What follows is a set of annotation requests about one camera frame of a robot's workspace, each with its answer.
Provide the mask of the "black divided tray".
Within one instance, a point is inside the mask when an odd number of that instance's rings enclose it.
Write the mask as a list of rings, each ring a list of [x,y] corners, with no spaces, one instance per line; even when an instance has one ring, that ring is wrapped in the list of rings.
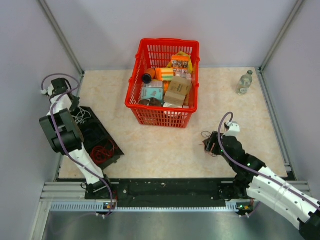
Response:
[[[83,135],[84,147],[93,162],[102,170],[117,163],[124,153],[93,110],[79,106],[71,115]]]

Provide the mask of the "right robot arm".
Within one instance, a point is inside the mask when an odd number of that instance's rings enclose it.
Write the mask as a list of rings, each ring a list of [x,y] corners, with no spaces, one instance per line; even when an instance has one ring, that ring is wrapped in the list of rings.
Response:
[[[320,238],[320,201],[275,174],[257,157],[247,153],[234,136],[216,131],[203,141],[204,150],[222,156],[236,173],[233,192],[268,206],[288,220],[305,240]]]

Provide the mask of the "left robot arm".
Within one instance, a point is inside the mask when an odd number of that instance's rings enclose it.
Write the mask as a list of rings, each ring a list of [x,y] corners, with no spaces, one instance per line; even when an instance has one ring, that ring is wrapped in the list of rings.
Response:
[[[80,102],[73,91],[63,77],[53,79],[47,89],[42,87],[41,93],[49,97],[50,109],[39,124],[53,151],[67,156],[84,175],[86,198],[111,198],[114,187],[85,149],[84,136],[72,115]]]

